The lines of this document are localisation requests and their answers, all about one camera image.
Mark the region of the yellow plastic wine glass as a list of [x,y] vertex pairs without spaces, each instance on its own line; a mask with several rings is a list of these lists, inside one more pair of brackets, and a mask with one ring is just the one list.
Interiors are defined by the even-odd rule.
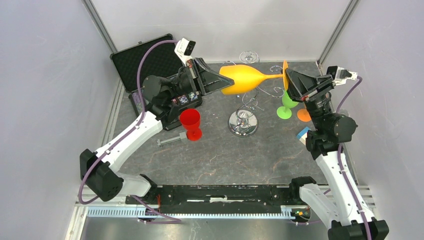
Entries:
[[283,62],[283,73],[279,74],[264,74],[256,68],[244,64],[222,66],[219,70],[219,74],[233,80],[234,84],[223,88],[221,92],[224,95],[247,93],[258,87],[265,80],[275,78],[282,78],[283,89],[286,91],[289,88],[289,79],[285,73],[287,69],[287,61]]

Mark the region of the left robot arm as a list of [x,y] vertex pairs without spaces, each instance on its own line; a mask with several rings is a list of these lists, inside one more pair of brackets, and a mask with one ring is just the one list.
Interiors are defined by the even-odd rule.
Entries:
[[179,98],[197,99],[222,91],[236,81],[210,69],[200,57],[188,59],[180,71],[169,77],[147,76],[140,85],[142,113],[118,136],[95,151],[85,149],[79,156],[81,185],[78,200],[90,204],[97,199],[108,202],[120,192],[136,195],[145,204],[153,203],[157,190],[142,176],[120,174],[124,162],[148,139],[163,130],[164,123],[180,119],[190,104],[181,104]]

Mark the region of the red plastic wine glass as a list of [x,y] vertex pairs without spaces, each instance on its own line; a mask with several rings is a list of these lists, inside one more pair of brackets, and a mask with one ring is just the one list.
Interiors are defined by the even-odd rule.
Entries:
[[194,142],[202,138],[203,133],[200,129],[201,115],[196,109],[189,108],[184,110],[179,116],[179,121],[186,130],[188,140]]

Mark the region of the clear wine glass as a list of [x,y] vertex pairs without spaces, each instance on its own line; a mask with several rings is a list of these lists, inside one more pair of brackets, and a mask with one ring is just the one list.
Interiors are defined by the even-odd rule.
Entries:
[[243,51],[239,55],[239,60],[244,64],[253,64],[253,63],[259,63],[260,57],[257,52],[255,51]]

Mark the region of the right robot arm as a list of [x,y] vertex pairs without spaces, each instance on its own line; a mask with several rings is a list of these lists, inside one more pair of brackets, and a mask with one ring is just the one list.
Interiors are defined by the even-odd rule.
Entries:
[[333,196],[329,199],[311,177],[294,178],[289,199],[306,203],[327,228],[330,240],[383,240],[389,226],[377,219],[360,194],[347,165],[343,144],[352,140],[357,123],[333,108],[330,91],[352,80],[362,82],[358,73],[330,66],[325,75],[310,76],[292,68],[283,70],[289,98],[303,103],[314,129],[306,133],[305,146],[327,180]]

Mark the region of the green plastic wine glass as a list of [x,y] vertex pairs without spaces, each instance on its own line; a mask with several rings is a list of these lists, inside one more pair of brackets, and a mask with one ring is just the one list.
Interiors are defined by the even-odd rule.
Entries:
[[287,120],[292,116],[292,108],[296,107],[299,103],[292,100],[285,90],[281,98],[282,106],[278,107],[276,114],[279,118]]

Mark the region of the orange plastic wine glass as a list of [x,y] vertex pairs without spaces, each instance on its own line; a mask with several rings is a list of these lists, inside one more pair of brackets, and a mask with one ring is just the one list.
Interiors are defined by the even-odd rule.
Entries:
[[310,122],[312,120],[309,112],[305,108],[299,109],[296,115],[302,122]]

